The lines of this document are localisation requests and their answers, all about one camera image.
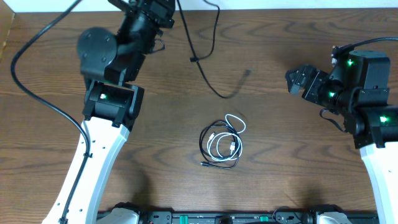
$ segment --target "white cable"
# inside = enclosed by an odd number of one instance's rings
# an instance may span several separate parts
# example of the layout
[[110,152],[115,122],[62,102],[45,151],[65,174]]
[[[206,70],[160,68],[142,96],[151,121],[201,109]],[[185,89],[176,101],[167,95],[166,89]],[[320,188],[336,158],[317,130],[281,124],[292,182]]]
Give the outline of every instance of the white cable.
[[[226,115],[225,115],[225,121],[227,122],[227,124],[228,124],[231,128],[234,129],[234,127],[232,126],[232,124],[228,121],[228,116],[231,116],[231,117],[233,117],[233,118],[236,118],[237,120],[239,120],[240,122],[243,123],[243,126],[244,126],[244,127],[243,127],[243,130],[237,132],[238,134],[240,134],[240,133],[242,133],[244,130],[246,130],[246,123],[245,123],[241,118],[239,118],[239,117],[237,117],[237,116],[235,116],[235,115],[232,115],[232,114],[226,114]],[[218,144],[220,143],[220,140],[221,140],[223,137],[226,137],[226,136],[234,136],[234,137],[238,140],[238,142],[234,142],[234,144],[235,144],[235,145],[234,145],[234,149],[233,149],[233,144],[231,144],[231,146],[230,146],[231,154],[230,154],[228,157],[222,156],[221,153],[220,153],[220,151],[219,151],[219,149],[218,149]],[[213,142],[214,142],[214,140],[215,140],[216,138],[218,138],[217,143],[216,143],[216,151],[217,151],[217,154],[218,154],[220,157],[222,157],[223,159],[220,159],[219,157],[215,157],[215,156],[211,153],[211,146],[213,145]],[[208,154],[210,155],[210,157],[211,157],[215,162],[233,161],[233,160],[236,160],[237,158],[239,158],[239,157],[242,156],[242,152],[243,152],[243,143],[242,143],[241,138],[240,138],[238,135],[234,134],[234,133],[227,133],[227,132],[218,133],[218,134],[212,133],[211,136],[209,137],[209,140],[207,141],[207,152],[208,152]]]

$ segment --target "black and white cable bundle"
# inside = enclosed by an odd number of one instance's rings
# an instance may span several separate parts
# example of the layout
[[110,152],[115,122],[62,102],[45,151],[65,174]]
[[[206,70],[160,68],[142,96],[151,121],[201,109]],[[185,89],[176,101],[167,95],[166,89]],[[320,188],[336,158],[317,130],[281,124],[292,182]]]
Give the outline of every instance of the black and white cable bundle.
[[[241,131],[235,130],[234,126],[228,120],[229,116],[242,122],[244,127]],[[207,144],[206,144],[206,150],[204,150],[203,140],[204,140],[207,132],[211,128],[215,128],[215,127],[226,128],[228,130],[228,132],[222,132],[222,133],[218,133],[218,134],[213,132],[210,135],[210,137],[208,138]],[[211,123],[209,126],[205,127],[202,130],[202,132],[200,133],[199,148],[200,148],[201,154],[203,155],[203,157],[205,158],[206,161],[201,162],[200,164],[202,166],[215,167],[215,168],[220,168],[220,169],[234,168],[236,166],[236,164],[238,163],[239,158],[242,156],[243,143],[242,143],[242,139],[239,136],[239,134],[243,133],[245,129],[246,129],[245,122],[241,118],[239,118],[235,115],[232,115],[232,114],[226,114],[225,120],[222,120],[222,119],[216,120],[213,123]],[[233,141],[231,142],[231,145],[229,147],[230,154],[226,156],[226,155],[222,155],[222,153],[220,153],[220,150],[218,149],[218,145],[220,143],[220,140],[227,136],[231,136],[233,138]],[[214,154],[214,147],[213,147],[214,143],[216,144],[216,146],[215,146],[216,155]],[[232,164],[230,166],[220,166],[219,165],[220,163],[228,162],[228,161],[234,161],[234,164]]]

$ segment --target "white wall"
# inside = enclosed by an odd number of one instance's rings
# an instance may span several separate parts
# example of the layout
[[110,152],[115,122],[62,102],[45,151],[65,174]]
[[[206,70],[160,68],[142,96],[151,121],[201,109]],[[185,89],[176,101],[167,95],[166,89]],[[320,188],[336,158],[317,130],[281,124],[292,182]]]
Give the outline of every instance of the white wall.
[[[14,12],[61,12],[74,0],[4,0]],[[184,10],[214,9],[202,0],[180,0]],[[221,9],[398,7],[398,0],[209,0]],[[107,0],[83,0],[75,11],[116,11]]]

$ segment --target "wooden table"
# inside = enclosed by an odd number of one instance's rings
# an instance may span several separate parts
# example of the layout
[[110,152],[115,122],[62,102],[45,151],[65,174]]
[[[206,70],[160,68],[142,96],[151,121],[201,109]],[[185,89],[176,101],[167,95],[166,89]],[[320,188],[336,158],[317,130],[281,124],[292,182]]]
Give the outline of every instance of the wooden table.
[[[187,12],[198,54],[211,46],[215,11]],[[53,205],[75,153],[78,131],[12,82],[13,55],[57,14],[17,14],[0,64],[0,223],[38,223]],[[179,15],[164,30],[166,50],[149,55],[136,85],[145,88],[136,124],[116,159],[100,209],[118,202],[174,210],[264,211],[335,203],[375,211],[366,169],[349,134],[322,120],[319,106],[287,92],[284,75],[311,63],[330,71],[332,45],[398,36],[397,9],[223,11],[216,49],[202,65],[223,94],[253,72],[230,100],[203,81]],[[116,32],[120,12],[73,13],[21,58],[17,73],[34,93],[82,120],[78,36],[92,26]],[[398,44],[363,47],[391,57],[390,103],[398,104]],[[201,167],[200,131],[233,113],[247,122],[233,170]]]

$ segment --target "green light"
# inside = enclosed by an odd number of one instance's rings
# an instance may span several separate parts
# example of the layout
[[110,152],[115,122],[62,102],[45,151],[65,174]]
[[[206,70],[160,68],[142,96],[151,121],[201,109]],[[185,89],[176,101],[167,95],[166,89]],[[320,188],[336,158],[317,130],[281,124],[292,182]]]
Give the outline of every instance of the green light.
[[354,64],[354,62],[351,59],[349,59],[347,63],[348,63],[348,66],[352,66]]
[[385,116],[381,116],[380,117],[380,121],[382,122],[382,123],[385,123],[385,122],[387,122],[389,120],[389,118],[387,118],[387,117],[385,117]]

